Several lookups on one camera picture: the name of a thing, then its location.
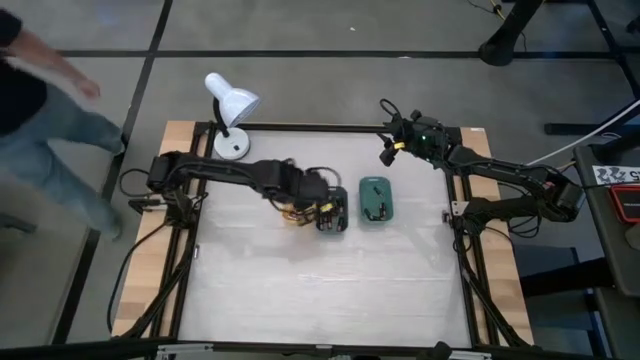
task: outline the person's arm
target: person's arm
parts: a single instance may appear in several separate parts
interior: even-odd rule
[[[100,96],[100,87],[71,65],[65,58],[22,26],[22,21],[0,9],[0,46],[20,59],[50,69],[71,81],[90,99]]]

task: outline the white table surface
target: white table surface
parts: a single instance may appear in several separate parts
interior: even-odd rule
[[[207,185],[179,338],[183,340],[468,347],[444,173],[401,154],[387,168],[374,134],[251,131],[242,162],[292,157],[329,166],[349,192],[349,228],[288,225],[237,185]],[[333,184],[330,173],[327,179]],[[394,218],[359,217],[358,183],[391,182]]]

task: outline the desk lamp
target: desk lamp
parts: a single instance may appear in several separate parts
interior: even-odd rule
[[[250,91],[231,87],[217,73],[207,75],[204,85],[213,94],[213,113],[220,130],[213,147],[223,159],[241,159],[249,151],[250,142],[247,133],[236,126],[258,106],[260,98]]]

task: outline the black clamp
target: black clamp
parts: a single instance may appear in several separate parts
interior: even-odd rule
[[[382,193],[382,190],[378,189],[375,186],[373,187],[373,191],[375,191],[381,199],[380,206],[378,207],[378,216],[372,215],[369,209],[364,209],[364,214],[367,216],[367,219],[369,219],[369,221],[386,221],[387,205],[384,203],[384,194]]]

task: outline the table leg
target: table leg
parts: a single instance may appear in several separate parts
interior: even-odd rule
[[[480,46],[480,59],[493,66],[509,65],[520,33],[542,3],[543,0],[517,0],[498,31]]]
[[[611,287],[613,277],[605,258],[520,278],[525,297],[591,287]]]

